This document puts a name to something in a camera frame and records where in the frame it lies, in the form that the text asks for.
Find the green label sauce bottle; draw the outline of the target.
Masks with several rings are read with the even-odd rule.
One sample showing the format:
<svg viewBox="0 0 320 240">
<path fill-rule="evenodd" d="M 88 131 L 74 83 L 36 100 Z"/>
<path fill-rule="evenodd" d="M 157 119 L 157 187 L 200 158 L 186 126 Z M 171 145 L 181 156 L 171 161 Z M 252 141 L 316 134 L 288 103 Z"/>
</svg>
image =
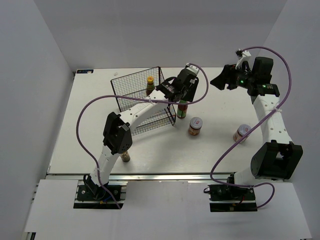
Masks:
<svg viewBox="0 0 320 240">
<path fill-rule="evenodd" d="M 177 106 L 176 117 L 179 119 L 184 119 L 187 115 L 188 105 L 187 101 L 180 100 L 179 105 Z"/>
</svg>

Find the red chili sauce bottle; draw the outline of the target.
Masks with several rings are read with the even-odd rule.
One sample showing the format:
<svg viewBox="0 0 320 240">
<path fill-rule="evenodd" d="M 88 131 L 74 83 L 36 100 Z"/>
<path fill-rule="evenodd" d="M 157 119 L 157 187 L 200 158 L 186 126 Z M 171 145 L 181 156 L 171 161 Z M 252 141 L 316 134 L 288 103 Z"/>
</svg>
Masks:
<svg viewBox="0 0 320 240">
<path fill-rule="evenodd" d="M 154 77 L 148 76 L 147 77 L 147 85 L 146 85 L 146 95 L 149 96 L 153 90 L 155 89 Z"/>
</svg>

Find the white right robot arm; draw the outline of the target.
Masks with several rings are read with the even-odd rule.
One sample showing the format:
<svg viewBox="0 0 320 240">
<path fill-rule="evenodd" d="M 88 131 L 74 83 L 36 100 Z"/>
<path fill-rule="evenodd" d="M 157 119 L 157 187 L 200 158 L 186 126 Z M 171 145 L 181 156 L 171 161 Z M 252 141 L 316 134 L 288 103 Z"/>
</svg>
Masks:
<svg viewBox="0 0 320 240">
<path fill-rule="evenodd" d="M 280 92 L 271 83 L 273 64 L 268 57 L 256 57 L 253 67 L 239 60 L 233 65 L 226 64 L 210 82 L 219 90 L 246 89 L 262 132 L 263 145 L 252 157 L 250 166 L 235 172 L 233 182 L 225 187 L 226 195 L 233 200 L 243 195 L 244 186 L 290 179 L 303 155 L 302 146 L 294 144 L 289 136 L 279 109 Z"/>
</svg>

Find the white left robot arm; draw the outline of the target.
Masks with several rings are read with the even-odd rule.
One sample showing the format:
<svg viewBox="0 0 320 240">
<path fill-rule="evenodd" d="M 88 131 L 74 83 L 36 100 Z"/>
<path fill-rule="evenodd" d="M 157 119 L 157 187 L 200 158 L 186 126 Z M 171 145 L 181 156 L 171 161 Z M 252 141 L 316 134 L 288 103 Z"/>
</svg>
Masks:
<svg viewBox="0 0 320 240">
<path fill-rule="evenodd" d="M 111 112 L 103 130 L 103 147 L 96 167 L 89 175 L 88 193 L 99 200 L 105 196 L 111 171 L 118 157 L 129 150 L 133 144 L 132 132 L 147 118 L 169 105 L 181 100 L 192 103 L 199 83 L 199 67 L 188 64 L 176 77 L 160 83 L 144 98 L 137 98 L 137 104 L 116 114 Z"/>
</svg>

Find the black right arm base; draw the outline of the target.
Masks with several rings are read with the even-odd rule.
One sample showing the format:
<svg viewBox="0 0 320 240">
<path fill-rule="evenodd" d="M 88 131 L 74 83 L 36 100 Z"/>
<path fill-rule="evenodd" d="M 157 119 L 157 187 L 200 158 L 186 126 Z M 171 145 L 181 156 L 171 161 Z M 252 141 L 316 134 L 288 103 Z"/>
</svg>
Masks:
<svg viewBox="0 0 320 240">
<path fill-rule="evenodd" d="M 210 211 L 213 213 L 257 212 L 255 192 L 252 188 L 211 184 L 204 190 L 209 195 Z"/>
</svg>

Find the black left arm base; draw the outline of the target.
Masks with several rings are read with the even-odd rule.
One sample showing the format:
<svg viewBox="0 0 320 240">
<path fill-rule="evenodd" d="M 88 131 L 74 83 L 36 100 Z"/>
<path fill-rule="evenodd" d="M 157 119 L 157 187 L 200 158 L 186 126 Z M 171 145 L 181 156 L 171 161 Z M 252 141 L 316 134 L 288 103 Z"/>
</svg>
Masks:
<svg viewBox="0 0 320 240">
<path fill-rule="evenodd" d="M 108 183 L 104 187 L 108 191 L 99 184 L 95 184 L 90 175 L 84 175 L 82 182 L 78 183 L 73 208 L 88 210 L 121 209 L 126 197 L 125 187 Z"/>
</svg>

